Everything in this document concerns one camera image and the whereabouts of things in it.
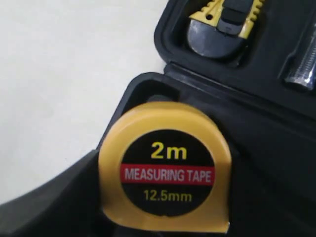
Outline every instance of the white surface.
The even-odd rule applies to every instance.
[[[162,72],[153,35],[166,3],[0,1],[0,203],[94,149],[128,83]]]

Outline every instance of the tool case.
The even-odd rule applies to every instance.
[[[284,83],[314,18],[316,1],[266,0],[247,45],[225,60],[197,55],[187,44],[189,16],[208,2],[168,2],[155,32],[156,48],[166,62],[164,75],[145,73],[130,83],[97,149],[57,177],[58,182],[53,180],[28,194],[29,198],[0,207],[0,218],[8,219],[4,229],[10,226],[7,230],[19,233],[18,227],[23,227],[36,235],[40,225],[45,228],[39,233],[46,236],[60,229],[69,236],[87,236],[82,233],[93,223],[103,236],[113,236],[117,226],[102,214],[94,216],[100,201],[95,185],[98,151],[113,124],[127,111],[147,102],[174,101],[193,106],[215,121],[232,153],[229,231],[197,236],[316,236],[316,97]],[[64,200],[69,202],[76,194],[72,205],[63,210]],[[15,225],[19,218],[12,211],[19,213],[41,195],[47,203],[28,209],[38,219],[28,217]],[[90,214],[80,219],[83,212],[78,205]],[[134,231],[121,236],[132,236]]]

